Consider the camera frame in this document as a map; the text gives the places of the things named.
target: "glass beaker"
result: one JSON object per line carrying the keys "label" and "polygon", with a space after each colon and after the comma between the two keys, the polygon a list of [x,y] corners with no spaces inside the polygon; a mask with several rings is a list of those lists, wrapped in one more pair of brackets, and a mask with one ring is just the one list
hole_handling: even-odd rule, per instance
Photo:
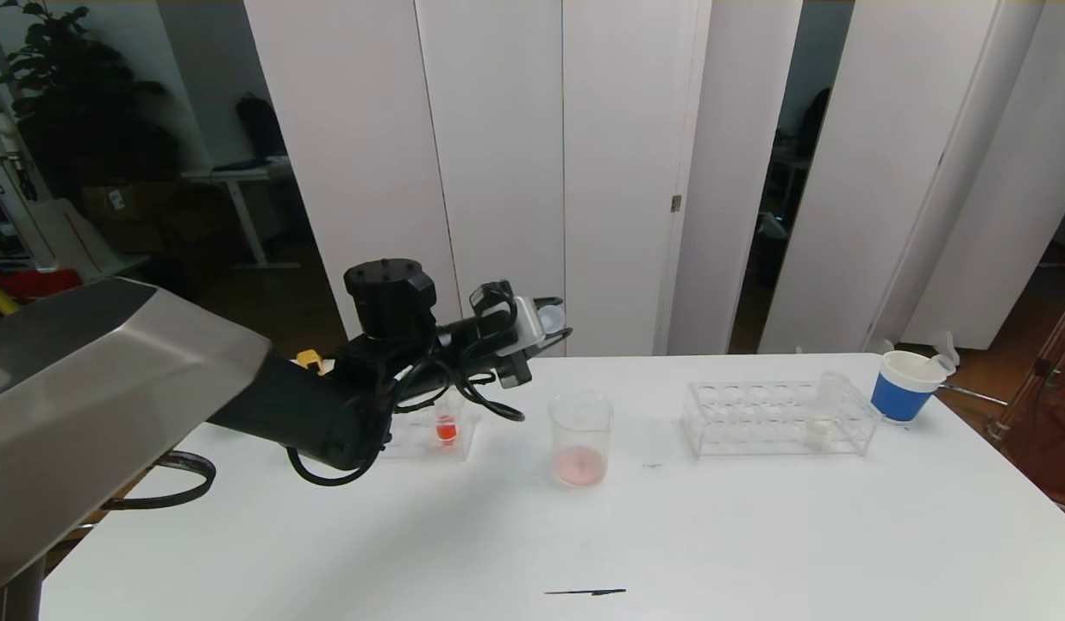
{"label": "glass beaker", "polygon": [[555,476],[571,487],[599,484],[608,467],[612,404],[595,392],[572,392],[553,398],[547,413]]}

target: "robotic arm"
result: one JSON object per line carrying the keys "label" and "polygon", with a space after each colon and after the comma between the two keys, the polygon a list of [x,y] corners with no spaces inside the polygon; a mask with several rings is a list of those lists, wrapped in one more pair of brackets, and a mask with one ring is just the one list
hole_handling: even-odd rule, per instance
{"label": "robotic arm", "polygon": [[[363,333],[337,353],[330,373],[318,376],[269,355],[256,380],[210,418],[288,448],[292,467],[309,483],[343,485],[359,478],[390,441],[392,416],[432,405],[458,390],[469,402],[506,420],[524,414],[490,402],[476,385],[511,388],[531,380],[528,358],[563,341],[562,298],[513,295],[505,280],[470,296],[473,317],[438,326],[437,289],[421,264],[383,259],[347,271],[344,287],[356,303]],[[413,406],[406,398],[433,396]],[[324,478],[306,471],[299,455],[351,474]]]}
{"label": "robotic arm", "polygon": [[[133,280],[76,288],[0,320],[0,597],[12,579],[34,592],[48,548],[203,421],[283,445],[309,483],[343,485],[378,459],[396,412],[442,390],[523,420],[476,386],[531,380],[528,358],[571,333],[562,299],[518,297],[505,280],[474,291],[473,317],[443,326],[416,262],[364,263],[344,283],[363,333],[324,376]],[[402,405],[426,392],[436,393]],[[350,472],[316,476],[299,456]],[[27,605],[24,617],[35,614]]]}

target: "pink liquid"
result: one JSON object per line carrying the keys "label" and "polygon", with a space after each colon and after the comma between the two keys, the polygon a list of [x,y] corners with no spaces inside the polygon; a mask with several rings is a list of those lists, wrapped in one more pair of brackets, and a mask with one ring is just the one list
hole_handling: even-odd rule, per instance
{"label": "pink liquid", "polygon": [[605,478],[605,457],[588,446],[572,446],[555,456],[555,475],[575,487],[586,487]]}

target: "desk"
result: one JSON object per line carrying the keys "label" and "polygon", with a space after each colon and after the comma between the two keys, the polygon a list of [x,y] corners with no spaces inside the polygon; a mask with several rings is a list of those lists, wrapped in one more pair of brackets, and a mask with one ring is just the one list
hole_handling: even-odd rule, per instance
{"label": "desk", "polygon": [[[866,457],[693,460],[686,381],[848,374],[871,354],[550,358],[489,397],[464,463],[380,460],[302,483],[283,448],[203,425],[203,499],[111,514],[51,574],[43,618],[1065,620],[1065,516],[937,398]],[[599,487],[553,483],[548,397],[616,406]],[[133,491],[190,485],[158,469]],[[544,591],[627,589],[606,597]]]}
{"label": "desk", "polygon": [[789,169],[789,175],[785,181],[785,194],[782,197],[781,213],[782,217],[787,217],[789,215],[789,200],[792,198],[792,182],[796,180],[797,173],[804,173],[804,176],[807,176],[812,169],[812,158],[798,157],[791,149],[775,147],[769,153],[769,165],[784,165]]}
{"label": "desk", "polygon": [[256,168],[244,170],[197,170],[181,174],[181,177],[189,181],[200,183],[225,183],[229,191],[229,199],[233,201],[233,209],[237,212],[237,219],[241,219],[241,230],[245,233],[245,241],[252,252],[252,260],[256,263],[250,265],[237,265],[236,267],[256,267],[261,269],[274,269],[284,267],[298,267],[298,263],[268,263],[267,255],[264,252],[264,244],[261,244],[260,234],[252,224],[251,212],[245,203],[244,193],[241,192],[241,183],[252,181],[269,181],[292,175],[291,164],[258,165]]}

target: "test tube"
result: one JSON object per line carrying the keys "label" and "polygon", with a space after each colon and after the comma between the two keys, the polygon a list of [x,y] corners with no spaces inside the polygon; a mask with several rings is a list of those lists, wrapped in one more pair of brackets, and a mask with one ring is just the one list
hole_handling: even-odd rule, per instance
{"label": "test tube", "polygon": [[838,420],[839,406],[847,392],[847,377],[828,371],[819,379],[816,398],[810,405],[812,413],[804,425],[804,444],[814,451],[828,448],[828,437]]}
{"label": "test tube", "polygon": [[595,392],[562,394],[547,406],[555,476],[571,487],[605,478],[612,405]]}

